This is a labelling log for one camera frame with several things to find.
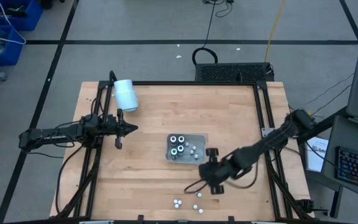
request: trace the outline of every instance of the blue bin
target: blue bin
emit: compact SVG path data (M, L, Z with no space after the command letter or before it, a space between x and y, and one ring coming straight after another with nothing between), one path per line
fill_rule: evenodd
M16 30L31 31L35 29L42 14L42 8L36 0L0 0L2 5L5 5L6 2L27 5L26 18L8 16L9 22L11 22L12 26L14 26ZM9 24L6 22L4 17L0 17L0 26L4 25Z
M9 34L9 40L15 40L17 42L23 42L23 39L19 34L13 29L12 26L0 26L0 30ZM20 57L22 52L23 45L6 42L5 48L2 53L0 53L0 66L15 65Z

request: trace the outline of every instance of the wooden tabletop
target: wooden tabletop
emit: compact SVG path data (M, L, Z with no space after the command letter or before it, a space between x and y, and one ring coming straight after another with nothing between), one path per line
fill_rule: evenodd
M97 82L84 82L74 120L90 111L96 97ZM209 188L203 196L186 195L183 189L199 179L198 166L176 164L165 159L165 141L170 133L202 134L207 147L219 148L220 157L232 150L248 146L260 137L259 122L251 86L135 86L139 108L124 113L124 119L139 129L123 139L123 147L114 147L114 136L104 138L103 152L94 198L92 219L136 220L274 220L264 156L259 159L255 185L235 189L224 184L225 194L211 195ZM276 126L280 126L288 110L283 84L268 83L268 92ZM262 107L263 95L260 92ZM116 113L111 99L109 113ZM294 141L288 147L298 150ZM67 158L74 149L67 149ZM85 150L67 163L60 185L60 208L71 199L78 188ZM310 198L301 159L291 151L282 151L283 167L289 189L296 199ZM238 185L247 185L254 178L252 171ZM85 214L88 192L84 194L81 214ZM175 209L173 200L183 205ZM282 216L285 216L282 196L278 190ZM197 204L203 214L193 210ZM54 203L51 215L56 213Z

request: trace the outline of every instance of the yellow cable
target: yellow cable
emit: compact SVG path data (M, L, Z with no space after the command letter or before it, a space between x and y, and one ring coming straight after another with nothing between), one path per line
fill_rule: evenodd
M282 0L280 10L278 11L276 20L274 21L274 25L273 25L273 29L272 29L272 31L270 33L270 37L268 38L266 54L265 54L265 62L267 61L267 56L269 56L270 41L272 41L273 33L274 33L274 30L276 29L277 22L278 22L278 20L279 20L279 18L281 16L281 12L283 11L284 3L285 3L285 0Z

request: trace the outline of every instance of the concrete floor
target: concrete floor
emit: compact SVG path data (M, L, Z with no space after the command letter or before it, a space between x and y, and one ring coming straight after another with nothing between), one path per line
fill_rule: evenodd
M358 27L358 1L346 1ZM60 40L73 0L55 2L44 11L27 40ZM67 33L68 40L202 40L211 5L201 0L80 0ZM214 17L209 38L214 40L267 40L280 1L236 0L224 18ZM274 40L357 40L337 0L287 0ZM0 204L19 155L18 134L29 127L45 78L58 48L51 42L24 46L19 63L1 67L8 74L0 82ZM133 80L194 80L191 54L200 44L64 45L37 127L49 128L70 121L83 81L105 80L113 69L119 78ZM284 82L290 105L298 108L354 71L358 44L272 45L269 61L276 81ZM219 62L262 62L264 44L209 45ZM200 54L199 63L212 62ZM324 98L306 107L315 110L351 82L340 84ZM319 112L329 116L347 102L349 91ZM56 156L61 149L43 147ZM24 165L6 222L47 218L55 192L61 159L29 155ZM329 208L333 192L309 181L311 198ZM358 195L344 191L338 219L317 213L323 220L358 223Z

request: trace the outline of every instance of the white paper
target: white paper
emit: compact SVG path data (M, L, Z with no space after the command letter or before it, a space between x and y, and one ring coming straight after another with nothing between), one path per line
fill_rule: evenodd
M326 157L328 140L314 137L309 139L308 143L321 157ZM306 145L306 148L306 169L321 172L324 160L317 156L308 145Z

